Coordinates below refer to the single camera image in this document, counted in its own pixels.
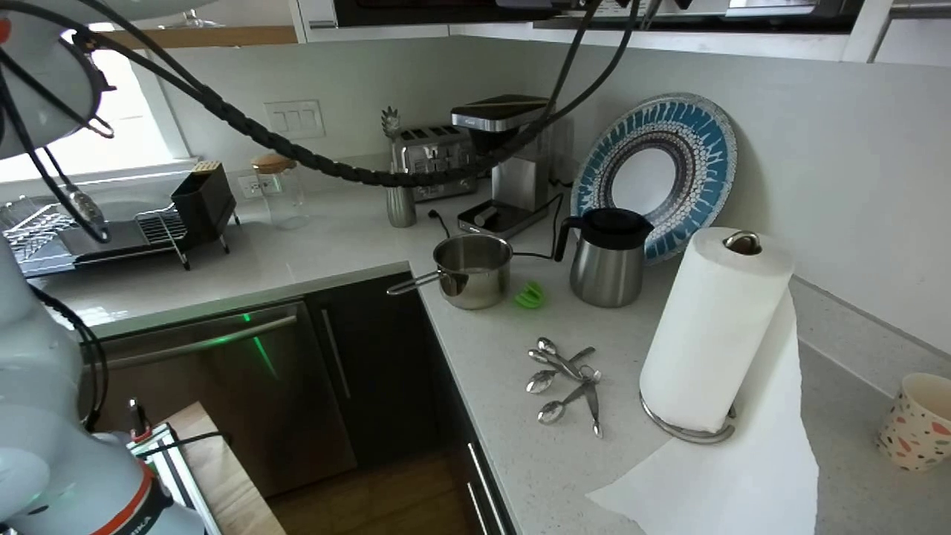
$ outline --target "plate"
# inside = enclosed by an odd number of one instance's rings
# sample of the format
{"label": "plate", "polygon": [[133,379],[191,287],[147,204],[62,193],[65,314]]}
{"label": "plate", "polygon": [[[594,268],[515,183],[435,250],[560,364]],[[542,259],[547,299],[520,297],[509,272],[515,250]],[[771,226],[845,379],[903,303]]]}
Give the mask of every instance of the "plate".
{"label": "plate", "polygon": [[737,171],[731,119],[707,98],[671,92],[639,100],[591,146],[572,214],[628,207],[654,223],[645,259],[683,253],[723,210]]}

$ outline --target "green light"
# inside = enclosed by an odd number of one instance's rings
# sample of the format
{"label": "green light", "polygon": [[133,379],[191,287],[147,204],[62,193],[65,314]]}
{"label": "green light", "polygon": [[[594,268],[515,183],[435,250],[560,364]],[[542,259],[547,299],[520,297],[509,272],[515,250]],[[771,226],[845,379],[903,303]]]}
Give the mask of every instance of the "green light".
{"label": "green light", "polygon": [[252,339],[252,343],[258,346],[258,355],[263,355],[266,367],[272,372],[272,377],[276,377],[276,379],[279,379],[279,372],[276,372],[276,364],[273,364],[273,360],[272,360],[272,354],[267,354],[267,346],[266,346],[263,334],[257,334],[257,339]]}

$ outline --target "stainless steel pot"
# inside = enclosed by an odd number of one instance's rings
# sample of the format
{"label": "stainless steel pot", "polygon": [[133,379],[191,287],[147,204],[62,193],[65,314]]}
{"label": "stainless steel pot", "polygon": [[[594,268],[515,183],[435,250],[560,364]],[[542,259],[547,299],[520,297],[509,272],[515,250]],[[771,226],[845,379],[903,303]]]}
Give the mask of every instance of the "stainless steel pot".
{"label": "stainless steel pot", "polygon": [[398,297],[440,278],[450,303],[457,308],[484,308],[506,297],[509,287],[509,239],[490,233],[447,236],[435,250],[437,269],[391,284],[386,293]]}

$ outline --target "paper towel holder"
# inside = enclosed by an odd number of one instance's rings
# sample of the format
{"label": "paper towel holder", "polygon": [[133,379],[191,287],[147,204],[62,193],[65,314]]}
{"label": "paper towel holder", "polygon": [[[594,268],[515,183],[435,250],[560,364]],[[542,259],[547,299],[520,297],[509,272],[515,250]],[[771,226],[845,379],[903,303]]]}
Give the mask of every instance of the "paper towel holder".
{"label": "paper towel holder", "polygon": [[737,427],[737,410],[731,406],[725,413],[725,422],[719,430],[695,430],[695,427],[680,427],[680,424],[671,424],[671,422],[662,422],[648,403],[645,403],[645,394],[639,391],[639,400],[643,400],[643,410],[645,415],[667,432],[683,440],[683,441],[695,441],[695,446],[713,446],[713,441],[723,441],[728,437],[735,437],[735,427]]}

